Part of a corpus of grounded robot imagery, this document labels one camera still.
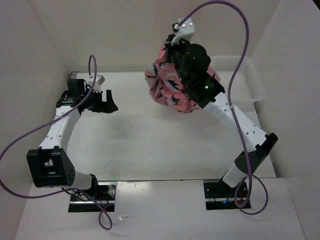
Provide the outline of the pink shark print shorts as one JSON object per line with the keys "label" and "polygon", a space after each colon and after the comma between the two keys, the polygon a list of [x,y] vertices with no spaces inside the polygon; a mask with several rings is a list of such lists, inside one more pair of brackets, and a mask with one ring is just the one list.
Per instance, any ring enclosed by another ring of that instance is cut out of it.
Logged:
{"label": "pink shark print shorts", "polygon": [[210,64],[207,73],[212,77],[212,86],[183,86],[174,65],[166,61],[165,43],[151,67],[144,72],[144,77],[149,94],[156,103],[180,113],[191,113],[215,102],[219,94],[226,92]]}

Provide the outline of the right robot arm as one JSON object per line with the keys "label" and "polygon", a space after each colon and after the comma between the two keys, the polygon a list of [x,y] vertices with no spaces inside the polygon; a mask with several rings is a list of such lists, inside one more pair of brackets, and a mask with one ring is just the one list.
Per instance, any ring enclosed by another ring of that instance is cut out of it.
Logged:
{"label": "right robot arm", "polygon": [[220,193],[230,197],[237,191],[241,180],[261,165],[278,137],[260,129],[229,101],[217,77],[208,73],[211,60],[204,47],[186,40],[176,44],[166,40],[164,46],[166,61],[173,64],[182,91],[201,109],[212,114],[245,147],[220,179]]}

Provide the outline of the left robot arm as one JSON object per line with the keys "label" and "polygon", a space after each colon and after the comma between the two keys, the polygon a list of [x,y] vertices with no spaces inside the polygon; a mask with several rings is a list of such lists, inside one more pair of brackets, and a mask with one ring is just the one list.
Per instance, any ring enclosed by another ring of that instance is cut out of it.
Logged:
{"label": "left robot arm", "polygon": [[75,188],[82,190],[89,200],[99,196],[96,176],[76,171],[67,155],[67,148],[72,131],[84,110],[105,114],[118,110],[110,90],[105,91],[106,101],[103,101],[101,85],[104,81],[103,75],[91,77],[89,81],[67,80],[67,90],[56,102],[55,123],[39,147],[29,150],[26,155],[37,188]]}

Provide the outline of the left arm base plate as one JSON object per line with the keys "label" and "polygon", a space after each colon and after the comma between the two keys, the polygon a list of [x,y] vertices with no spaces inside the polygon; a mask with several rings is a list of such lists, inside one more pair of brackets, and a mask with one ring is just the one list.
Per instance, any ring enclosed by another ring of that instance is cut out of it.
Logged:
{"label": "left arm base plate", "polygon": [[[95,194],[85,191],[93,198],[106,212],[115,211],[117,183],[114,181],[99,181]],[[91,198],[87,197],[80,191],[72,191],[69,200],[69,213],[92,213],[99,212],[101,209]]]}

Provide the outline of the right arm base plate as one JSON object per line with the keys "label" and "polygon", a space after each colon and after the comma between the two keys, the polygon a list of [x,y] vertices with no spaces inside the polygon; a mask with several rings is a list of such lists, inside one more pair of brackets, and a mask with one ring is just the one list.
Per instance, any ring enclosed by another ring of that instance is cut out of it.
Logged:
{"label": "right arm base plate", "polygon": [[236,203],[243,204],[248,195],[248,187],[243,182],[235,196],[235,188],[223,189],[218,179],[204,180],[204,197],[207,211],[237,209]]}

